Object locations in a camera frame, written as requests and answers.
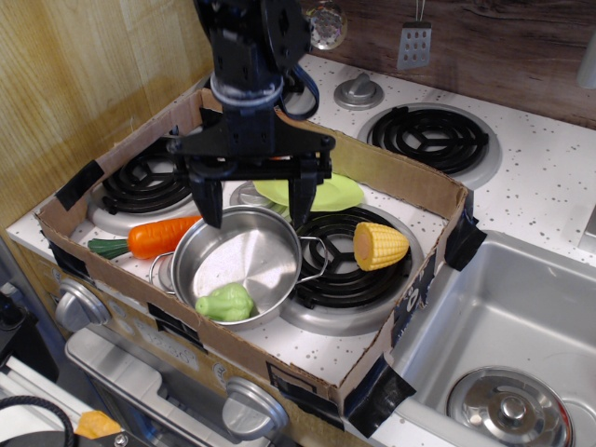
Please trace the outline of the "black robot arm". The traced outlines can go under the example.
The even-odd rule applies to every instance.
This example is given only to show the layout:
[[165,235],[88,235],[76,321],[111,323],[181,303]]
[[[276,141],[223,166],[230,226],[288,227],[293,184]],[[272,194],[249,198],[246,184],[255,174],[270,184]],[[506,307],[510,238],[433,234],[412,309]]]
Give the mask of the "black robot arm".
[[285,180],[295,226],[305,224],[317,188],[332,175],[333,137],[300,129],[282,100],[284,82],[318,89],[299,64],[311,48],[311,27],[295,1],[197,1],[212,50],[210,90],[222,117],[199,133],[169,143],[186,165],[204,222],[223,221],[224,181]]

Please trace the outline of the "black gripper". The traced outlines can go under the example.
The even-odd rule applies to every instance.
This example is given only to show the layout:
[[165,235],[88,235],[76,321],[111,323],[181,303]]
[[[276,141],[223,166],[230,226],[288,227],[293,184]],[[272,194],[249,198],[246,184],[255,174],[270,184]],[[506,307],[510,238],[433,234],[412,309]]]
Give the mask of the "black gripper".
[[172,139],[168,151],[182,164],[204,223],[222,225],[222,181],[289,180],[291,223],[305,224],[318,187],[332,176],[335,139],[294,126],[272,108],[203,109],[201,116],[207,119],[202,130]]

